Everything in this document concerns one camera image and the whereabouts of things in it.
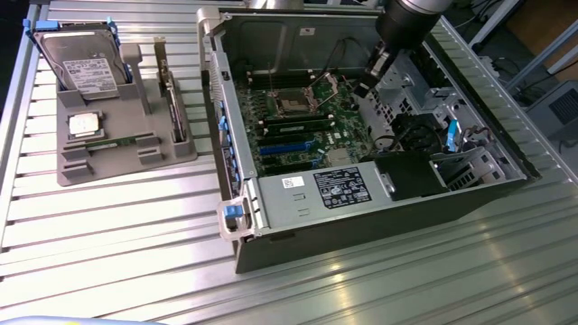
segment gray equipment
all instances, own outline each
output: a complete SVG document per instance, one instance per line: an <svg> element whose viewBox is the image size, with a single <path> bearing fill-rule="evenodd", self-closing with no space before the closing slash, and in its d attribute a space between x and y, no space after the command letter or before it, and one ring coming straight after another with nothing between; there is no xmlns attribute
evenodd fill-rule
<svg viewBox="0 0 578 325"><path fill-rule="evenodd" d="M164 40L154 40L154 49ZM196 150L164 51L156 51L158 80L142 80L138 45L118 57L133 80L116 97L86 100L77 89L57 91L57 183L68 186L196 159Z"/></svg>
<svg viewBox="0 0 578 325"><path fill-rule="evenodd" d="M201 58L216 211L237 273L456 220L540 177L432 38L399 53L367 98L351 96L375 18L197 13L213 45ZM340 43L339 73L323 73Z"/></svg>
<svg viewBox="0 0 578 325"><path fill-rule="evenodd" d="M527 114L549 140L578 139L578 81L560 83L529 106Z"/></svg>

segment metal table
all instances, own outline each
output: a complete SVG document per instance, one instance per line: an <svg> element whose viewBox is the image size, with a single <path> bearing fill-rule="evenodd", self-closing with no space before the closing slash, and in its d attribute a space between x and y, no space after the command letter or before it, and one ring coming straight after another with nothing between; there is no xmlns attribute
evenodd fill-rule
<svg viewBox="0 0 578 325"><path fill-rule="evenodd" d="M54 76L24 40L0 136L0 320L28 315L166 324L444 324L578 321L576 178L509 96L476 68L444 22L433 35L543 179L457 222L242 275L218 238L218 188L194 11L222 1L53 1L29 18L100 21L122 42L166 38L198 160L61 188L54 170Z"/></svg>

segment barcode label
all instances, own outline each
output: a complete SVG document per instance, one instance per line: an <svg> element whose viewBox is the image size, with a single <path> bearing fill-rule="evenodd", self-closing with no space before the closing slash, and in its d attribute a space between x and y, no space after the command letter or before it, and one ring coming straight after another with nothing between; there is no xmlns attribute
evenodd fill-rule
<svg viewBox="0 0 578 325"><path fill-rule="evenodd" d="M114 77L105 58L64 61L62 63L81 94L116 90Z"/></svg>
<svg viewBox="0 0 578 325"><path fill-rule="evenodd" d="M305 182L303 181L303 177L290 177L290 178L282 178L282 187L284 188L296 188L299 186L305 185Z"/></svg>

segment hard drive label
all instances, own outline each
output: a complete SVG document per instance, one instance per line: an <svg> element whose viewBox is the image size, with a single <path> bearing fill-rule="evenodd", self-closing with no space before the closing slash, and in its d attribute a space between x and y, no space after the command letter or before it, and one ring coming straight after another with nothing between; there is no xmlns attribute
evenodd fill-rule
<svg viewBox="0 0 578 325"><path fill-rule="evenodd" d="M62 61L62 63L81 94L116 90L106 59Z"/></svg>

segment hard drive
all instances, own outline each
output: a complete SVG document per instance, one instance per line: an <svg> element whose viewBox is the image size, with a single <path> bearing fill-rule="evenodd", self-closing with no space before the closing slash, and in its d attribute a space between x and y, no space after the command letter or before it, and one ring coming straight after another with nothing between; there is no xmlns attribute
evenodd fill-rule
<svg viewBox="0 0 578 325"><path fill-rule="evenodd" d="M129 73L110 21L38 21L29 36L54 71L61 90L78 90L85 100L118 96L116 86L129 83Z"/></svg>

